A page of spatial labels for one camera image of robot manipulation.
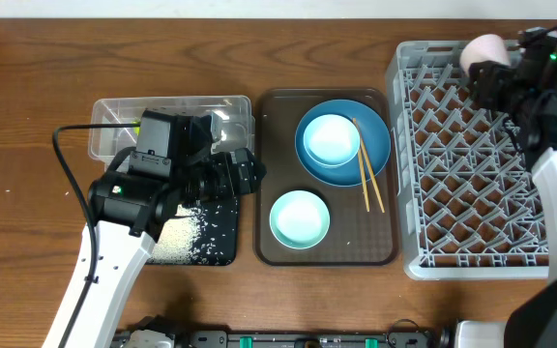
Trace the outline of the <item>mint green small bowl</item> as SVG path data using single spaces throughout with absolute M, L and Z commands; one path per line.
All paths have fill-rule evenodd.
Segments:
M 292 190 L 279 197 L 269 213 L 275 239 L 291 249 L 308 249 L 320 244 L 331 225 L 327 204 L 315 193 Z

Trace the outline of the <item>green yellow snack wrapper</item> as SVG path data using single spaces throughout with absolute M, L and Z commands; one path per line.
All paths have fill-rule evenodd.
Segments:
M 140 133 L 140 120 L 135 120 L 135 121 L 133 121 L 133 123 L 135 124 L 135 127 L 133 128 L 134 133 L 139 135 L 139 133 Z

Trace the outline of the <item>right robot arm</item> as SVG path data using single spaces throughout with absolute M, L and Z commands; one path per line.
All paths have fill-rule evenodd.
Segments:
M 548 283 L 504 322 L 461 321 L 456 347 L 557 347 L 557 37 L 527 33 L 513 64 L 505 42 L 483 35 L 466 45 L 460 66 L 480 107 L 507 114 L 541 199 Z

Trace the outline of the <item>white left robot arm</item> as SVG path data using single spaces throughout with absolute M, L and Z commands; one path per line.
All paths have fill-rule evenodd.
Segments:
M 116 154 L 83 193 L 59 145 L 52 145 L 86 219 L 71 281 L 46 347 L 106 347 L 164 225 L 181 206 L 258 191 L 267 173 L 248 148 L 214 153 L 212 116 L 144 110 L 134 146 Z

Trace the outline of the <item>pink plastic cup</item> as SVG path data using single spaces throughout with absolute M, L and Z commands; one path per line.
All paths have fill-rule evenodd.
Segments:
M 470 75 L 469 69 L 473 64 L 492 61 L 503 66 L 509 66 L 511 59 L 505 41 L 494 34 L 486 34 L 469 42 L 461 51 L 459 65 Z

